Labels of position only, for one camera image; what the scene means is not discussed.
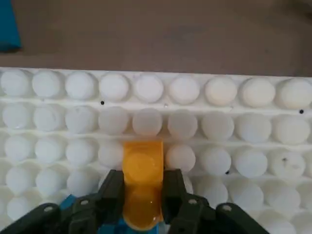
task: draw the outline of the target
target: brown floor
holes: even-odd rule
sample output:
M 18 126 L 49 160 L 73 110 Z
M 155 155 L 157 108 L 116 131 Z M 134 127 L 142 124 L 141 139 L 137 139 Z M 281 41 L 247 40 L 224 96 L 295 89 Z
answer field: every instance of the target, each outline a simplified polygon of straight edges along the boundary
M 285 0 L 12 0 L 0 66 L 312 76 L 312 21 Z

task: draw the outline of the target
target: yellow plastic piece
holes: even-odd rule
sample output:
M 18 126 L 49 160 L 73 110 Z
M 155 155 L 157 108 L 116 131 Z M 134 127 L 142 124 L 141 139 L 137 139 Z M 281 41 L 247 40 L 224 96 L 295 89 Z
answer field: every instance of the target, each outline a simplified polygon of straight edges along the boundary
M 150 230 L 162 219 L 163 144 L 161 141 L 125 142 L 123 151 L 123 218 L 135 230 Z

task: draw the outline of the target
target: blue part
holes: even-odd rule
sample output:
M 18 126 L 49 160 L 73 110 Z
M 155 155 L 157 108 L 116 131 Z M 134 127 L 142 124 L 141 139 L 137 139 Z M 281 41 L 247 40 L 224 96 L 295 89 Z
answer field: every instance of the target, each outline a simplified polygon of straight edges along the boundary
M 73 195 L 69 195 L 60 204 L 60 208 L 64 210 L 70 207 L 74 203 L 75 199 L 76 198 Z M 123 219 L 120 219 L 117 225 L 103 225 L 98 229 L 97 234 L 158 234 L 158 225 L 149 231 L 139 232 L 129 228 Z
M 10 0 L 0 0 L 0 51 L 20 48 L 20 37 Z

